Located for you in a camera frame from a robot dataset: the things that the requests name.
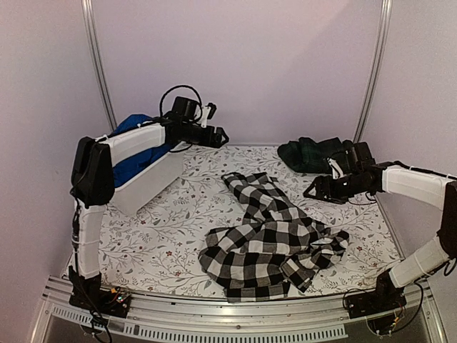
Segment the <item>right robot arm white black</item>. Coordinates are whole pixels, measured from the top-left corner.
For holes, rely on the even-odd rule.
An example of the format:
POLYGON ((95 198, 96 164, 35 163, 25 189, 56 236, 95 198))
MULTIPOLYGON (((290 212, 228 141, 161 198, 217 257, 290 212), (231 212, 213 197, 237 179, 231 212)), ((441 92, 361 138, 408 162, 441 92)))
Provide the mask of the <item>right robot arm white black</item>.
POLYGON ((369 305, 383 312, 405 286, 456 261, 456 176, 401 161, 377 162, 366 142, 347 146, 343 157, 346 168, 329 157, 331 174, 316 177, 304 195, 336 204, 359 194, 378 198, 406 254, 378 276, 370 294, 369 305))

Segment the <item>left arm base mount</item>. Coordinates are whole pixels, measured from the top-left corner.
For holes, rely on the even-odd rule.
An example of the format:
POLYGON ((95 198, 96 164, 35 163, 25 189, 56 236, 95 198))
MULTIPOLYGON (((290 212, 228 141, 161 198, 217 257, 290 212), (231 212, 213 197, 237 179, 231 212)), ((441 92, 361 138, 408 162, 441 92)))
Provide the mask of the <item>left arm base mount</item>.
POLYGON ((131 292, 121 287, 107 290, 101 289, 98 284, 75 282, 69 304, 100 314, 126 318, 131 304, 131 292))

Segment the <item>green plaid pleated skirt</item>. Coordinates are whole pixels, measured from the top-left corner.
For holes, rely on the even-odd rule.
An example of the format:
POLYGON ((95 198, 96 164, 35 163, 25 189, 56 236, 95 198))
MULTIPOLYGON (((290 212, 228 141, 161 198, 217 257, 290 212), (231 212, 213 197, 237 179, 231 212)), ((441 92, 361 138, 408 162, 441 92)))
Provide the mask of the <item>green plaid pleated skirt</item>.
POLYGON ((309 137, 289 141, 278 147, 277 153, 285 165, 297 173, 331 174, 327 158, 334 159, 344 174, 350 172, 345 151, 353 146, 351 140, 338 137, 316 142, 309 137))

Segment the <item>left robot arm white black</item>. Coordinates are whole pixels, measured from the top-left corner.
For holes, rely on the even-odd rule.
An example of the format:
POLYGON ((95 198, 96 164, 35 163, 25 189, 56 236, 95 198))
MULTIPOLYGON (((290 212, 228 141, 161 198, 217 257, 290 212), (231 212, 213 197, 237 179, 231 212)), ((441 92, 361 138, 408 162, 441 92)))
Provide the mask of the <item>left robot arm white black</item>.
POLYGON ((229 142, 223 128, 208 124, 215 111, 213 103, 178 96, 167 113, 137 116, 126 129, 80 139, 71 174, 75 277, 92 280, 101 273, 99 239, 108 204, 135 215, 182 175, 189 147, 219 149, 229 142))

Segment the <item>black white checkered shirt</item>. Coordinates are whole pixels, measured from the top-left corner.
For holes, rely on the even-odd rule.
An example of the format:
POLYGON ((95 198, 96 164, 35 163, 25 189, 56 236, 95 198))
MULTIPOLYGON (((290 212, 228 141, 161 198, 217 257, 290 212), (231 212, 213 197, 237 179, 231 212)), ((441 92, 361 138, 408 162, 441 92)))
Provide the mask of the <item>black white checkered shirt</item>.
POLYGON ((291 287, 305 292, 317 272, 342 260, 349 233, 311 218, 267 173, 221 179, 244 216, 238 226, 206 234, 199 264, 229 302, 281 299, 291 287))

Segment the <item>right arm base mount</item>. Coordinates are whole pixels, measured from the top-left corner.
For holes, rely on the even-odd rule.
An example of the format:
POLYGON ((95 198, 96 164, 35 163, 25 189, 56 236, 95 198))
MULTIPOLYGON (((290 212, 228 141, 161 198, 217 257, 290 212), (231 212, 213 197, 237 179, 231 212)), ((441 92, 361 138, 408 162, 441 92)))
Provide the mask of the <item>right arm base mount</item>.
POLYGON ((403 318, 406 298, 402 291, 386 297, 375 290, 349 289, 343 296, 342 305, 350 319, 364 317, 373 334, 386 336, 393 334, 403 318))

